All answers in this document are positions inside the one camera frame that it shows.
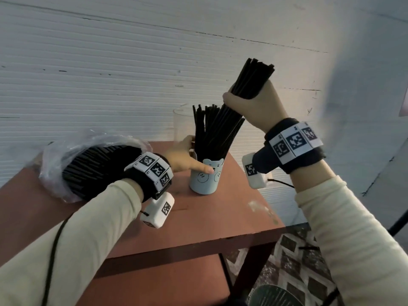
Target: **hand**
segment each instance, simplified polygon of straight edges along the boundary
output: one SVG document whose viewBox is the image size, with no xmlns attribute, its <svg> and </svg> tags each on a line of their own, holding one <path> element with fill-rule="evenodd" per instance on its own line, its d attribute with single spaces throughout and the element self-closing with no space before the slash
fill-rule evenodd
<svg viewBox="0 0 408 306">
<path fill-rule="evenodd" d="M 170 162 L 171 170 L 174 173 L 182 172 L 183 170 L 198 170 L 207 174 L 213 174 L 214 170 L 211 166 L 198 162 L 190 156 L 189 150 L 192 149 L 191 142 L 193 139 L 194 137 L 189 135 L 165 152 L 164 156 Z"/>
<path fill-rule="evenodd" d="M 253 99 L 247 100 L 226 92 L 225 105 L 244 116 L 250 124 L 267 133 L 275 124 L 288 117 L 270 80 Z"/>
</svg>

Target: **person's right hand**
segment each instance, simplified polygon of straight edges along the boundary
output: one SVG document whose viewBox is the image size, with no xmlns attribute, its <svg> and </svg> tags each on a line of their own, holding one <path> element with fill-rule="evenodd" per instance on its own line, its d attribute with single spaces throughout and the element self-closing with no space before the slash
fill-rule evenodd
<svg viewBox="0 0 408 306">
<path fill-rule="evenodd" d="M 288 117 L 270 80 L 253 99 L 237 97 L 230 92 L 222 95 L 225 105 L 244 116 L 250 124 L 267 133 L 275 124 Z"/>
</svg>

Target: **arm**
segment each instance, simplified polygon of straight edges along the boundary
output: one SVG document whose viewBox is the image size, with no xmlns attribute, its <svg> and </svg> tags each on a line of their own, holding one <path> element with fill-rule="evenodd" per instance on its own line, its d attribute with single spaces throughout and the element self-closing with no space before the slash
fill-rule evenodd
<svg viewBox="0 0 408 306">
<path fill-rule="evenodd" d="M 188 154 L 192 137 L 164 156 L 173 172 L 211 171 Z M 119 180 L 80 208 L 67 222 L 57 245 L 48 305 L 74 306 L 130 222 L 143 191 L 133 180 Z M 39 306 L 58 224 L 0 268 L 0 305 Z"/>
<path fill-rule="evenodd" d="M 248 101 L 224 102 L 265 133 L 287 118 L 271 82 Z M 290 175 L 299 207 L 312 228 L 347 305 L 406 305 L 408 256 L 322 160 Z"/>
</svg>

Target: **wall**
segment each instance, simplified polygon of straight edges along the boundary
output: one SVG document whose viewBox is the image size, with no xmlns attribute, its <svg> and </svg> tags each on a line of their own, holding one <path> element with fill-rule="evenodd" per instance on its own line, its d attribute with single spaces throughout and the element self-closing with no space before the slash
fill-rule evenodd
<svg viewBox="0 0 408 306">
<path fill-rule="evenodd" d="M 361 199 L 385 228 L 390 228 L 408 210 L 408 140 L 380 173 Z M 395 239 L 408 251 L 408 225 Z"/>
<path fill-rule="evenodd" d="M 408 0 L 0 0 L 0 183 L 21 168 L 8 147 L 85 126 L 171 139 L 172 109 L 221 103 L 256 57 L 364 192 L 407 138 L 407 31 Z M 245 124 L 232 155 L 262 136 Z M 261 193 L 286 224 L 304 221 L 292 189 Z"/>
</svg>

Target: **long-sleeved shirt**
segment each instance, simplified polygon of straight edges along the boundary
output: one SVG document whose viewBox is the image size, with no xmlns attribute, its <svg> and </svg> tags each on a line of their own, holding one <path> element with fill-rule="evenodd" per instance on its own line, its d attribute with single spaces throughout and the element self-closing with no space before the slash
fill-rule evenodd
<svg viewBox="0 0 408 306">
<path fill-rule="evenodd" d="M 295 197 L 346 305 L 408 305 L 408 256 L 340 177 Z M 58 242 L 48 305 L 74 306 L 141 208 L 117 181 L 67 222 Z M 60 224 L 0 268 L 2 306 L 38 306 Z"/>
</svg>

